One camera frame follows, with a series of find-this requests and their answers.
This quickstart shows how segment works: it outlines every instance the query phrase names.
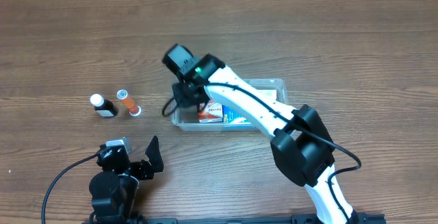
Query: red and white box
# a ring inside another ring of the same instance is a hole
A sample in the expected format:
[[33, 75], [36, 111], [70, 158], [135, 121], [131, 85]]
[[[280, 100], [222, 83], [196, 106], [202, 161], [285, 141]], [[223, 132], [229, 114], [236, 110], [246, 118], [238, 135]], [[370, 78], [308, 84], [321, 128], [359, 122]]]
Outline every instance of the red and white box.
[[210, 100], [207, 103], [207, 107], [204, 108], [204, 103], [202, 103], [199, 108], [202, 110], [198, 113], [199, 123], [223, 121], [222, 104]]

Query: bottle label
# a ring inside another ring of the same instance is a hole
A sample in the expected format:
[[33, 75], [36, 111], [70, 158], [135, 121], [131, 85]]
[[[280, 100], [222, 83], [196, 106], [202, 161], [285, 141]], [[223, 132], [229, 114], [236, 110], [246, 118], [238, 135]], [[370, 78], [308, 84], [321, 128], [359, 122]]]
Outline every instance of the bottle label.
[[114, 116], [114, 114], [112, 114], [108, 110], [96, 110], [96, 112], [98, 112], [103, 117], [113, 117]]

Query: black metal base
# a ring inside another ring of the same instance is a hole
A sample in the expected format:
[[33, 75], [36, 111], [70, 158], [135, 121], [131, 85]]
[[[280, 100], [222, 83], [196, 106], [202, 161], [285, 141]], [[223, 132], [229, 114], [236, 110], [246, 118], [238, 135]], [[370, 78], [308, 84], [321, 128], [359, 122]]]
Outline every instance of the black metal base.
[[[357, 224], [386, 224], [384, 214], [357, 213], [354, 222]], [[235, 218], [235, 219], [199, 219], [199, 220], [176, 220], [174, 218], [163, 219], [129, 219], [128, 224], [322, 224], [316, 214], [294, 214], [290, 218]]]

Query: white cap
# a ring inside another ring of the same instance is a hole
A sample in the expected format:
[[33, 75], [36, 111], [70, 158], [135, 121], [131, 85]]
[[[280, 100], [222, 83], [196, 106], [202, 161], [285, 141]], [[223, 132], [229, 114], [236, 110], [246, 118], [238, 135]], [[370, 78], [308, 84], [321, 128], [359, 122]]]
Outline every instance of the white cap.
[[90, 102], [92, 105], [94, 105], [96, 107], [100, 107], [103, 105], [104, 99], [101, 95], [94, 94], [90, 97]]

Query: wooden table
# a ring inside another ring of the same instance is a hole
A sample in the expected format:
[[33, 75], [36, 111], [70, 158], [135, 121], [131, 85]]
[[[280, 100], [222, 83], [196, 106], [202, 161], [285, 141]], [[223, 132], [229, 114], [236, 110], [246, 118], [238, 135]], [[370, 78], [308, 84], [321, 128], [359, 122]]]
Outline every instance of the wooden table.
[[[438, 221], [438, 0], [0, 0], [0, 223], [40, 223], [53, 178], [121, 136], [133, 161], [160, 141], [164, 172], [136, 201], [147, 217], [315, 212], [259, 132], [182, 132], [161, 117], [174, 79], [161, 58], [175, 42], [242, 78], [284, 79], [290, 104], [316, 108], [363, 161], [338, 177], [355, 210]], [[89, 96], [121, 107], [121, 88], [142, 115], [102, 119]], [[47, 223], [86, 221], [100, 170], [65, 174]]]

